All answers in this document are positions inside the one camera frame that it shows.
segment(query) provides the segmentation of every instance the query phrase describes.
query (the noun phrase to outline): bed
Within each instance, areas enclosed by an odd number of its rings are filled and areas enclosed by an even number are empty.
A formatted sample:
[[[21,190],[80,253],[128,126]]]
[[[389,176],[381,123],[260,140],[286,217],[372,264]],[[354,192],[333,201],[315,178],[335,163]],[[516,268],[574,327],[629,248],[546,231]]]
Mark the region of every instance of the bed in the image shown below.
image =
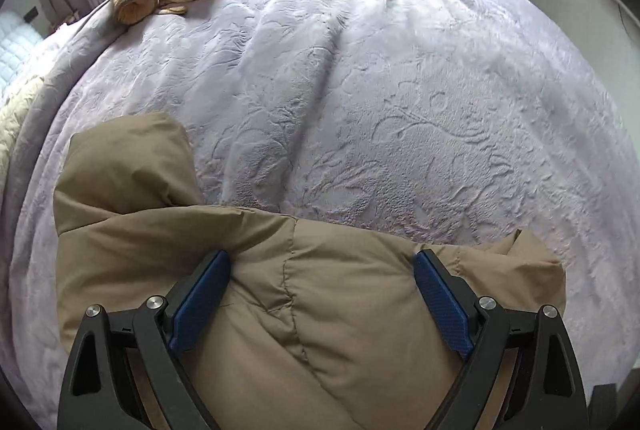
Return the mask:
[[[12,152],[0,365],[52,429],[52,190],[70,137],[165,111],[210,204],[474,245],[528,227],[562,260],[585,390],[640,350],[640,166],[612,100],[527,0],[201,0],[66,43]]]

